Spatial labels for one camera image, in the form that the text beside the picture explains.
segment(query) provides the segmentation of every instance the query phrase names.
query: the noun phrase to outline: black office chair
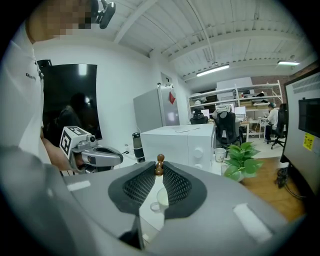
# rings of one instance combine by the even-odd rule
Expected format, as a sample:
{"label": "black office chair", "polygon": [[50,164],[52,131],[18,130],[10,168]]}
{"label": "black office chair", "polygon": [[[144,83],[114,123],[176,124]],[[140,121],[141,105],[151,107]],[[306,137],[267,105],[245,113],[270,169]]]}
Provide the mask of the black office chair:
{"label": "black office chair", "polygon": [[242,143],[241,136],[237,136],[236,133],[236,115],[235,113],[229,112],[226,114],[225,118],[221,118],[218,114],[217,118],[214,118],[216,125],[215,136],[216,139],[221,144],[221,147],[226,149],[229,145],[234,144],[239,140],[240,145]]}
{"label": "black office chair", "polygon": [[275,134],[275,140],[271,146],[273,149],[274,145],[279,144],[281,147],[285,147],[285,143],[280,141],[279,139],[284,139],[287,136],[288,130],[288,111],[287,111],[287,104],[283,103],[279,107],[278,111],[278,123],[276,129],[273,132]]}
{"label": "black office chair", "polygon": [[208,123],[208,117],[204,116],[200,109],[194,110],[193,118],[190,119],[192,125],[202,125]]}

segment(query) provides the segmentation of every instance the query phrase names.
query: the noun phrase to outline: ceiling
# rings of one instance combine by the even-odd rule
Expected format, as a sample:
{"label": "ceiling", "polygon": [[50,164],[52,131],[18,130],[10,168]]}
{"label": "ceiling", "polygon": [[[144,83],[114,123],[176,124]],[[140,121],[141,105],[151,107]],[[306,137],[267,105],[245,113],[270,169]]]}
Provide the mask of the ceiling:
{"label": "ceiling", "polygon": [[265,71],[261,75],[275,69],[275,74],[285,74],[290,67],[277,69],[278,60],[301,62],[313,53],[297,22],[275,0],[113,2],[116,13],[107,29],[93,27],[97,36],[147,57],[160,51],[192,86],[208,83],[196,73],[214,66],[230,63],[238,71],[252,73],[249,67],[259,67]]}

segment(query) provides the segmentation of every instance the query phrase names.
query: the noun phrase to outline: person in white shirt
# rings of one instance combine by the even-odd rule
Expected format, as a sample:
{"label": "person in white shirt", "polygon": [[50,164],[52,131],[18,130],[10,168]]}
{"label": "person in white shirt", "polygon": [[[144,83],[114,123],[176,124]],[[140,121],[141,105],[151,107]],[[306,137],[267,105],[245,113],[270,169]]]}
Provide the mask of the person in white shirt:
{"label": "person in white shirt", "polygon": [[[74,24],[85,24],[93,7],[98,10],[95,0],[43,1],[9,42],[0,64],[0,145],[18,146],[61,171],[71,167],[62,150],[43,136],[43,75],[33,44],[65,35]],[[82,163],[79,155],[77,164]]]}
{"label": "person in white shirt", "polygon": [[273,103],[270,103],[268,105],[269,109],[269,115],[268,115],[268,120],[272,125],[267,125],[265,127],[265,138],[264,140],[269,142],[271,141],[270,135],[277,129],[277,124],[278,124],[278,110],[275,109],[275,106]]}

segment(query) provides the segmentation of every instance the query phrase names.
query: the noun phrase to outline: brown wooden figurine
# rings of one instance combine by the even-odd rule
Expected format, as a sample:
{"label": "brown wooden figurine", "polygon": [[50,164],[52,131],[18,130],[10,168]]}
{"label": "brown wooden figurine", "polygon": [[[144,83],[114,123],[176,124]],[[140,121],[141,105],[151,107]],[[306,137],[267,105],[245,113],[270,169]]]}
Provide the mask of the brown wooden figurine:
{"label": "brown wooden figurine", "polygon": [[163,154],[158,154],[157,156],[158,163],[155,165],[155,172],[156,176],[162,176],[164,174],[164,160],[165,156]]}

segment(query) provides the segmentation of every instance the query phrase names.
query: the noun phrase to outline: refrigerator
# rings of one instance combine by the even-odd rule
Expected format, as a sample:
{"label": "refrigerator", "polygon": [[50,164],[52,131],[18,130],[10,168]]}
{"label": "refrigerator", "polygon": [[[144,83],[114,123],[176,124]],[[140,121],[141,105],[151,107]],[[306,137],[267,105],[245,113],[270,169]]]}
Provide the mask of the refrigerator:
{"label": "refrigerator", "polygon": [[159,85],[133,99],[136,125],[140,132],[163,126],[179,126],[177,99],[172,87]]}

